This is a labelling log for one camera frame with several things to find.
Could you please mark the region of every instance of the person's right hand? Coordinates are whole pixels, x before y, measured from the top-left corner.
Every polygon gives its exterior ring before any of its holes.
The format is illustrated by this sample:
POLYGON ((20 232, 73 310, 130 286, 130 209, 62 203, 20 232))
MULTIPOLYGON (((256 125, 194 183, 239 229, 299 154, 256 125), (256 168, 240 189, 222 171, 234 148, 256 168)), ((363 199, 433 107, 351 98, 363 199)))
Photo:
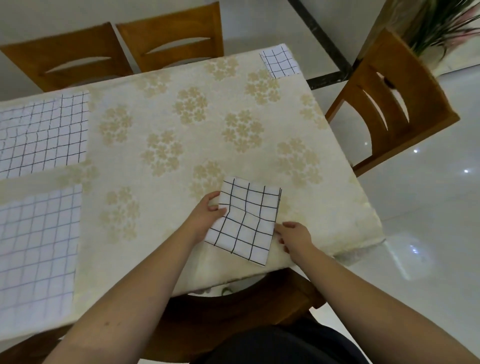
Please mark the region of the person's right hand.
POLYGON ((299 222, 285 221, 275 224, 275 231, 281 235, 280 244, 284 245, 283 250, 290 254, 295 264, 299 263, 302 255, 308 254, 312 248, 316 249, 308 229, 299 222))

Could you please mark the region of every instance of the person's left hand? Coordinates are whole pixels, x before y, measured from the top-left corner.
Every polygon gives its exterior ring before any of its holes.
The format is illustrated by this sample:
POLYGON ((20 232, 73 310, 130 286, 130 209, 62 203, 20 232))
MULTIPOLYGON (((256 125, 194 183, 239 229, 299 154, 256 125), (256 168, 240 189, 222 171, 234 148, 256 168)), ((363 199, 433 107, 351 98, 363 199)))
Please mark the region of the person's left hand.
POLYGON ((226 208, 218 209, 218 205, 208 205, 208 201, 219 194, 220 191, 206 194, 181 226, 182 229, 193 233, 195 244, 202 242, 207 235, 208 229, 227 212, 226 208))

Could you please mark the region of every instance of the beige floral tablecloth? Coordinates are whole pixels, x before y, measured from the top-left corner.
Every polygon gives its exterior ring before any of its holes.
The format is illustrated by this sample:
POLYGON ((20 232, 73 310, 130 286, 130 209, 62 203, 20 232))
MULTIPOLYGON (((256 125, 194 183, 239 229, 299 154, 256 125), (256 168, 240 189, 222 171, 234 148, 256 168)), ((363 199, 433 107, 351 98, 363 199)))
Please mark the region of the beige floral tablecloth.
MULTIPOLYGON (((380 221, 305 79, 273 79, 258 51, 81 88, 90 91, 87 160, 0 182, 0 202, 83 184, 71 319, 224 176, 282 187, 277 220, 305 224, 330 255, 382 241, 380 221)), ((174 295, 291 265, 276 242, 265 267, 201 243, 174 295)))

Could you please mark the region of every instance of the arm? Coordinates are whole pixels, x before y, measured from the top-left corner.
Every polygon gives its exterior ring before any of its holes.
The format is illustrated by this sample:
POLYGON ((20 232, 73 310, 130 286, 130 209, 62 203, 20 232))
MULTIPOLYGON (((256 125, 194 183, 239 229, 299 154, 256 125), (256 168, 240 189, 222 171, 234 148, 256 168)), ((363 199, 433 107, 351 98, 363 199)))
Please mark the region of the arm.
POLYGON ((195 244, 226 209, 206 195, 167 240, 100 298, 44 364, 137 363, 195 244))
POLYGON ((480 360, 432 321, 364 281, 313 244, 296 222, 276 224, 280 243, 376 363, 471 363, 480 360))

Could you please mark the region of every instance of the grid pattern fabric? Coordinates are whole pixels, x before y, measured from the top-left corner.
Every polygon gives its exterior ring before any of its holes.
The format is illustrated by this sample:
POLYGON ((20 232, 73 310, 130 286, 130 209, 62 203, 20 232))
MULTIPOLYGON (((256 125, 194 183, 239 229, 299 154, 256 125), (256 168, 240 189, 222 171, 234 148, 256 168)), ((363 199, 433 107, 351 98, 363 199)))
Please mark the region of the grid pattern fabric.
POLYGON ((301 74, 299 64, 285 44, 262 50, 260 57, 273 78, 301 74))
POLYGON ((0 334, 70 313, 82 185, 0 206, 0 334))
POLYGON ((88 91, 0 110, 0 180, 85 160, 88 91))
POLYGON ((278 187, 226 178, 218 205, 227 207, 228 213, 208 230, 205 241, 264 266, 281 194, 278 187))

